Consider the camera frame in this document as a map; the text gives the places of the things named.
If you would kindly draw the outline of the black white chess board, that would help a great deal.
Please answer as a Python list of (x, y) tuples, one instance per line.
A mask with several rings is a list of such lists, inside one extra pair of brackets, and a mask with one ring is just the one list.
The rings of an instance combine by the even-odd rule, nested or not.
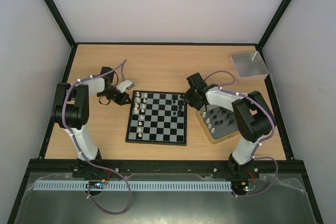
[(128, 120), (127, 143), (185, 146), (187, 103), (182, 92), (135, 90)]

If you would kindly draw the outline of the metal tin tray with pieces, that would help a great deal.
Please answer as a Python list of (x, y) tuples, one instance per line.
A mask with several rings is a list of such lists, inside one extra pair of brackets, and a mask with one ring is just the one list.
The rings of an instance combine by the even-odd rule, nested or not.
[[(201, 116), (203, 112), (206, 112), (206, 117), (204, 118)], [(229, 109), (216, 105), (208, 105), (197, 111), (196, 117), (211, 144), (218, 144), (239, 135), (234, 113)], [(219, 125), (214, 125), (215, 121), (219, 121)]]

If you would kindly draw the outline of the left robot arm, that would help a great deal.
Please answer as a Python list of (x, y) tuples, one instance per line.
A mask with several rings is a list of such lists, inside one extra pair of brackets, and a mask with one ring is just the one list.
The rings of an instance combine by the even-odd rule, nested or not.
[(57, 84), (51, 118), (69, 135), (79, 160), (96, 162), (101, 158), (88, 127), (89, 98), (95, 95), (99, 99), (106, 98), (108, 103), (131, 103), (126, 91), (134, 87), (134, 82), (122, 77), (120, 83), (112, 84), (115, 75), (114, 69), (102, 67), (98, 75), (90, 75), (73, 84)]

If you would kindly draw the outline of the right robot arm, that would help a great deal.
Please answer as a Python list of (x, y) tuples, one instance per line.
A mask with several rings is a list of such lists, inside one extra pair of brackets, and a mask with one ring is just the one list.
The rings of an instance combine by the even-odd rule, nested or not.
[(191, 107), (199, 110), (214, 105), (233, 112), (240, 140), (229, 156), (229, 172), (236, 178), (252, 172), (257, 148), (275, 133), (276, 120), (264, 97), (258, 91), (241, 93), (208, 85), (198, 72), (186, 79), (190, 88), (183, 99)]

